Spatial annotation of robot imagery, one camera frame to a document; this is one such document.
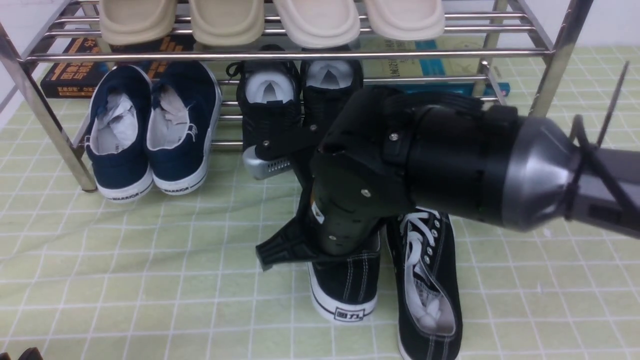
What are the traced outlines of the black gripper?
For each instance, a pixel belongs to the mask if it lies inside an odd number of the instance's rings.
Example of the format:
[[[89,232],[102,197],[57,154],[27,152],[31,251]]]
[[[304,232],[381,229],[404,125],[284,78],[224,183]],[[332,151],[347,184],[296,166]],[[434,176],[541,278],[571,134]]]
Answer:
[[[396,213],[395,132],[387,125],[298,127],[256,145],[261,160],[288,159],[302,187],[296,214],[255,247],[275,265],[349,258]]]

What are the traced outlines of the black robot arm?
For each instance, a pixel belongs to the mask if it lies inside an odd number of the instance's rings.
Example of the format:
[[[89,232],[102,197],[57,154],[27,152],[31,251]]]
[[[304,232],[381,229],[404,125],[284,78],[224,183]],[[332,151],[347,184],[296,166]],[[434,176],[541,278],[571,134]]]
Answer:
[[[628,68],[594,143],[581,115],[565,134],[509,105],[388,86],[359,89],[332,123],[263,141],[257,157],[287,157],[302,196],[256,246],[262,269],[348,259],[417,207],[520,232],[563,218],[637,239],[639,153],[601,147]]]

